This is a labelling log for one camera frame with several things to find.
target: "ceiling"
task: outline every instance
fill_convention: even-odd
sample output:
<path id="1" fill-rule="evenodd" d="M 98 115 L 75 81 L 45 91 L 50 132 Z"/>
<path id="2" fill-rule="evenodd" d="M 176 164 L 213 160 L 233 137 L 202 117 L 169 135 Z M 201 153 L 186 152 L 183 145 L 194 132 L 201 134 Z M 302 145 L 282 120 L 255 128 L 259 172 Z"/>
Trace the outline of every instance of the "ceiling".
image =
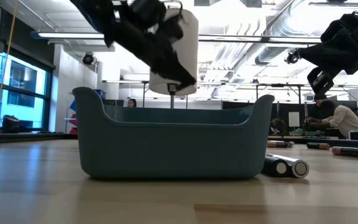
<path id="1" fill-rule="evenodd" d="M 182 3 L 185 9 L 190 10 L 198 18 L 200 34 L 218 35 L 318 37 L 332 20 L 357 9 L 356 7 L 311 6 L 312 3 L 323 0 L 262 0 L 262 8 L 247 7 L 243 3 L 245 1 L 183 0 Z M 348 2 L 358 2 L 358 0 L 348 0 Z M 14 3 L 14 0 L 0 0 L 0 5 L 9 12 L 13 12 Z M 19 0 L 17 17 L 40 32 L 95 32 L 70 0 Z M 100 40 L 71 40 L 65 41 L 64 44 L 67 45 L 68 51 L 71 49 L 72 53 L 79 57 L 89 47 L 98 50 L 105 47 L 104 42 Z M 123 58 L 121 61 L 124 62 L 122 64 L 124 74 L 132 75 L 132 78 L 147 79 L 148 66 L 121 46 L 115 45 L 115 47 L 116 51 L 112 54 L 119 54 L 120 58 Z M 198 63 L 203 68 L 200 69 L 198 79 L 203 82 L 238 83 L 250 83 L 253 79 L 258 79 L 259 83 L 306 84 L 306 76 L 314 66 L 304 60 L 295 65 L 287 65 L 284 62 L 288 51 L 294 47 L 294 45 L 200 42 Z M 347 76 L 341 73 L 337 76 L 336 82 L 358 85 L 358 75 Z M 275 93 L 276 98 L 280 95 L 280 98 L 297 99 L 297 96 L 288 96 L 289 91 L 291 90 Z M 196 94 L 197 97 L 233 99 L 246 99 L 250 95 L 255 95 L 255 91 L 241 90 L 234 85 L 200 86 Z"/>

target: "woman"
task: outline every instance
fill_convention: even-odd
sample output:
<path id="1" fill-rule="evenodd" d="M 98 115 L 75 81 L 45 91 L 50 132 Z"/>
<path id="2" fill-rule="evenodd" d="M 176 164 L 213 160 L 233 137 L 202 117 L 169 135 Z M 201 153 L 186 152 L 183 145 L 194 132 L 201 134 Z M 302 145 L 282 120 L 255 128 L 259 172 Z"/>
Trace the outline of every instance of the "woman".
<path id="1" fill-rule="evenodd" d="M 127 106 L 128 107 L 136 107 L 136 100 L 135 99 L 129 99 Z"/>

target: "desk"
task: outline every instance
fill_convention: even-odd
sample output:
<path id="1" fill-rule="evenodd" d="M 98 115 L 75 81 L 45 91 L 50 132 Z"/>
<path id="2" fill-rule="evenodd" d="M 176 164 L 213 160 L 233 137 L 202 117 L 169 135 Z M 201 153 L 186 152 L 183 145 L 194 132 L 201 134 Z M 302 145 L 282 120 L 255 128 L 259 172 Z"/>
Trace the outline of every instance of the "desk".
<path id="1" fill-rule="evenodd" d="M 309 176 L 99 182 L 81 170 L 78 141 L 1 144 L 0 223 L 358 223 L 358 159 L 304 145 L 268 152 L 306 160 Z"/>
<path id="2" fill-rule="evenodd" d="M 269 136 L 269 139 L 282 139 L 283 141 L 285 141 L 286 139 L 302 139 L 304 138 L 304 136 Z M 331 137 L 331 136 L 327 136 L 326 139 L 338 139 L 338 137 Z"/>

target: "hair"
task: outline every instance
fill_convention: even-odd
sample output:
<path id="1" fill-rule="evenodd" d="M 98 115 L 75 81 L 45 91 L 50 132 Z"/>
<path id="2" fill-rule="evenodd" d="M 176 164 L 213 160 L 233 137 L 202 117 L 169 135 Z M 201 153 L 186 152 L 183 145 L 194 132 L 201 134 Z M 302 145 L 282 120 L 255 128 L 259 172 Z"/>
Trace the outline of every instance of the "hair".
<path id="1" fill-rule="evenodd" d="M 329 111 L 330 115 L 334 115 L 336 105 L 331 100 L 323 100 L 323 102 L 320 104 L 320 108 Z"/>
<path id="2" fill-rule="evenodd" d="M 134 107 L 136 107 L 136 100 L 135 99 L 129 99 L 128 101 L 132 101 L 134 103 Z"/>
<path id="3" fill-rule="evenodd" d="M 327 98 L 327 96 L 325 94 L 316 94 L 314 96 L 314 100 L 325 100 Z"/>

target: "shirt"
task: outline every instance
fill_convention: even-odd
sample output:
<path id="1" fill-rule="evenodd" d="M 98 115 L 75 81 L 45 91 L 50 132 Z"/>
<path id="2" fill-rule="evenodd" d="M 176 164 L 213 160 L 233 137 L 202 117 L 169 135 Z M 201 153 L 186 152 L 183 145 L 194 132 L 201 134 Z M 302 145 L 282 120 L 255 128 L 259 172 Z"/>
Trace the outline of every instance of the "shirt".
<path id="1" fill-rule="evenodd" d="M 321 108 L 317 105 L 313 105 L 308 112 L 308 116 L 310 118 L 316 118 L 316 119 L 324 119 L 332 115 L 333 115 L 332 112 L 324 108 Z"/>
<path id="2" fill-rule="evenodd" d="M 335 108 L 334 116 L 323 119 L 323 123 L 329 123 L 330 127 L 338 130 L 349 139 L 349 131 L 358 131 L 358 116 L 343 105 Z"/>

